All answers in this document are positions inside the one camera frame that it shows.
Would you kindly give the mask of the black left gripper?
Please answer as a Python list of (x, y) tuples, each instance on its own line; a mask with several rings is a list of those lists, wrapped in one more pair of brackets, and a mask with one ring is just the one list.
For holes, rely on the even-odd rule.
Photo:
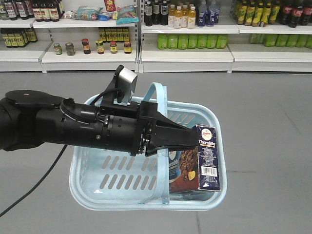
[(131, 156), (146, 149), (146, 156), (151, 156), (161, 149), (182, 151), (198, 145), (195, 129), (171, 121), (157, 108), (157, 103), (148, 101), (132, 101), (129, 105), (102, 101), (99, 113), (101, 147), (128, 152)]

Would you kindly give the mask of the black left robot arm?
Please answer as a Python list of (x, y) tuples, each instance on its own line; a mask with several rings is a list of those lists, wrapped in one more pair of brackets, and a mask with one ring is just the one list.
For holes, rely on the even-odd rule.
[(157, 103), (118, 105), (116, 93), (101, 93), (96, 106), (41, 91), (10, 91), (0, 101), (0, 147), (14, 151), (49, 142), (151, 156), (161, 149), (197, 146), (196, 130), (166, 118)]

